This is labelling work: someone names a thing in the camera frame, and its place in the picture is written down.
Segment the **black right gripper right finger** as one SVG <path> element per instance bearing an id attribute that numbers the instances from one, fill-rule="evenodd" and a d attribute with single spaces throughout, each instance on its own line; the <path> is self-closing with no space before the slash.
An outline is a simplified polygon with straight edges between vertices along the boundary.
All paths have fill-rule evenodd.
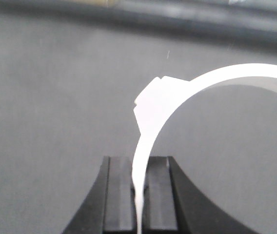
<path id="1" fill-rule="evenodd" d="M 148 161 L 142 217 L 144 234 L 253 234 L 213 203 L 172 156 Z"/>

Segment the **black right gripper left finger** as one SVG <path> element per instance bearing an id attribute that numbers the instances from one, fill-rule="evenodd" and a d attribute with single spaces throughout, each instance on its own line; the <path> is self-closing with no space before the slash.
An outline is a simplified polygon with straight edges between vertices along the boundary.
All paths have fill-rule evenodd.
<path id="1" fill-rule="evenodd" d="M 64 234 L 135 234 L 137 232 L 131 162 L 105 156 L 86 198 Z"/>

